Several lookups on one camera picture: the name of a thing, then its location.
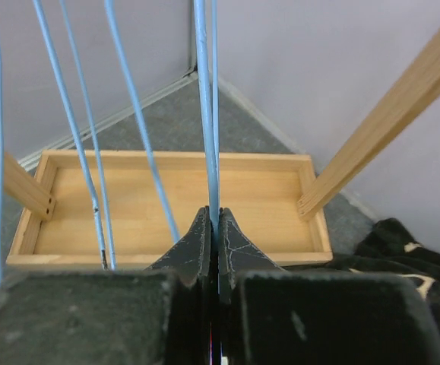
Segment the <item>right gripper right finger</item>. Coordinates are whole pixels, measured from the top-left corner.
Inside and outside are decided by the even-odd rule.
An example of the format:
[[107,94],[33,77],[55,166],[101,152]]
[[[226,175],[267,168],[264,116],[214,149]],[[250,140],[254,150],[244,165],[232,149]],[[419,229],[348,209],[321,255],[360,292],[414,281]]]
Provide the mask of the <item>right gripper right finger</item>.
[[440,364],[414,283],[389,273],[287,271],[225,208],[219,225],[222,354],[231,364]]

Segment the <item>black beige floral blanket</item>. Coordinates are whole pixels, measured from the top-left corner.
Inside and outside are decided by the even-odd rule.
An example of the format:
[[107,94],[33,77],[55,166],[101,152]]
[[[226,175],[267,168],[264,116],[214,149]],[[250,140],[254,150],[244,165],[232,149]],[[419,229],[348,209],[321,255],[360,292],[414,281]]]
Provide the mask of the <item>black beige floral blanket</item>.
[[321,270],[387,272],[410,280],[440,331],[440,253],[419,243],[397,219],[378,221],[352,255],[335,255]]

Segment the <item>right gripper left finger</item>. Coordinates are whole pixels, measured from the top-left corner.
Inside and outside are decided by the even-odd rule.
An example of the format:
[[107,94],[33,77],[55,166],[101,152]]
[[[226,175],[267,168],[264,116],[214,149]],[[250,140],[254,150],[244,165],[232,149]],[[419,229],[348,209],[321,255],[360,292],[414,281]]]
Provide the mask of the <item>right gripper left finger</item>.
[[207,364],[209,211],[157,261],[29,272],[0,289],[0,364]]

